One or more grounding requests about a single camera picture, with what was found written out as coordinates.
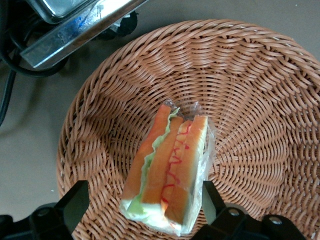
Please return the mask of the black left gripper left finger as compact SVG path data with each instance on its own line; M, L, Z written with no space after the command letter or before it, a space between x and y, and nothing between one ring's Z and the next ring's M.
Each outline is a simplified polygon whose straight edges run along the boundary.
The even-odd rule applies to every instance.
M88 181L79 180L58 201L39 206L26 218L0 216L2 240L72 240L89 207Z

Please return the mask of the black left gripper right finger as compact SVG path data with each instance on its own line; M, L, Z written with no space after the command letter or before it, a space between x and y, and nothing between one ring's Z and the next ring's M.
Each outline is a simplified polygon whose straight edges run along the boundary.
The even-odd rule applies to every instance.
M212 181L202 184L202 209L207 223L193 240L304 240L291 220L281 215L265 215L261 221L237 205L227 206Z

